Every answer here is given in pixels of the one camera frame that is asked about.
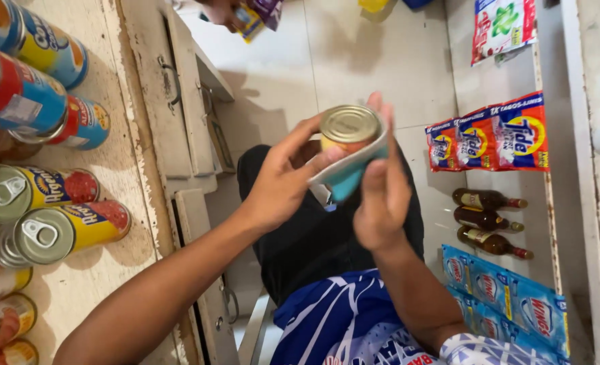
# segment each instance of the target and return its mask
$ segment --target black pants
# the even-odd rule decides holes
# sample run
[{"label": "black pants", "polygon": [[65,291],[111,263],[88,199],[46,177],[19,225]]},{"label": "black pants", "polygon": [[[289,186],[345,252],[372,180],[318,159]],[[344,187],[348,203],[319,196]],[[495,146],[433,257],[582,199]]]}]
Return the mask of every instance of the black pants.
[{"label": "black pants", "polygon": [[[239,159],[237,179],[243,201],[251,191],[270,146],[257,145]],[[413,195],[404,230],[417,255],[424,256],[424,224],[409,164],[402,162]],[[280,228],[264,235],[253,246],[262,266],[262,282],[273,301],[282,303],[305,285],[347,271],[375,268],[375,262],[354,235],[352,220],[361,203],[357,190],[334,212],[327,212],[307,191],[296,213]]]}]

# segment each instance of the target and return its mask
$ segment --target sleeve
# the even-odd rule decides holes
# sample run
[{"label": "sleeve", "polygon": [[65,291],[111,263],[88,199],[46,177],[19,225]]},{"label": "sleeve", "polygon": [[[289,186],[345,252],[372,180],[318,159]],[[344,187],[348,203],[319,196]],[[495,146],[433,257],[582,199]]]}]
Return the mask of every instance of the sleeve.
[{"label": "sleeve", "polygon": [[469,333],[446,340],[440,358],[447,365],[556,365],[534,349]]}]

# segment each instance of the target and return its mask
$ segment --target blue shirt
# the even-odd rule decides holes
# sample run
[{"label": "blue shirt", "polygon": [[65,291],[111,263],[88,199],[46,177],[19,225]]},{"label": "blue shirt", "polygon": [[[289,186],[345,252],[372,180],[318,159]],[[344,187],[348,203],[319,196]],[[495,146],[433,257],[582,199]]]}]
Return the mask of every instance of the blue shirt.
[{"label": "blue shirt", "polygon": [[470,334],[447,340],[440,358],[426,353],[399,319],[378,270],[305,286],[274,322],[284,330],[276,365],[551,365],[534,350]]}]

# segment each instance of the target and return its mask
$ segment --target hand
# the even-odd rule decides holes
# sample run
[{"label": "hand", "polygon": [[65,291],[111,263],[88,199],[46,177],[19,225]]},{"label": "hand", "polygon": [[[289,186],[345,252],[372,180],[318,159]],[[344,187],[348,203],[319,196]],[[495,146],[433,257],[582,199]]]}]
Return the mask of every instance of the hand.
[{"label": "hand", "polygon": [[368,107],[388,125],[388,159],[368,164],[361,182],[361,205],[354,214],[354,232],[369,251],[383,251],[407,244],[403,230],[412,191],[399,156],[393,133],[394,112],[378,92],[370,95]]},{"label": "hand", "polygon": [[291,218],[309,189],[310,178],[345,157],[339,147],[320,152],[320,141],[309,140],[319,132],[320,118],[319,114],[301,121],[269,150],[253,188],[239,207],[244,219],[262,234]]},{"label": "hand", "polygon": [[244,28],[244,22],[234,13],[241,0],[206,0],[199,3],[204,4],[203,12],[214,24],[224,25],[232,33]]}]

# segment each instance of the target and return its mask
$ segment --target tiled floor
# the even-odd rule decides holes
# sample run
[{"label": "tiled floor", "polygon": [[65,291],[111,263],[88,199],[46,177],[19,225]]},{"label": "tiled floor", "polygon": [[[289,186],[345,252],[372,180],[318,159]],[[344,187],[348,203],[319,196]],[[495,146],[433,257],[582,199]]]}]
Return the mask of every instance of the tiled floor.
[{"label": "tiled floor", "polygon": [[[304,118],[343,103],[360,103],[375,90],[395,105],[396,137],[411,166],[425,222],[426,262],[440,275],[439,247],[455,241],[450,198],[464,174],[428,167],[424,126],[454,116],[456,102],[444,10],[435,1],[417,12],[401,1],[382,23],[363,19],[355,0],[288,0],[277,32],[264,30],[252,44],[223,27],[181,13],[198,45],[234,90],[236,101],[218,106],[232,155],[275,144]],[[239,205],[235,178],[207,195],[213,224]],[[244,253],[227,273],[239,293],[255,293],[259,268]],[[256,293],[240,297],[241,313]]]}]

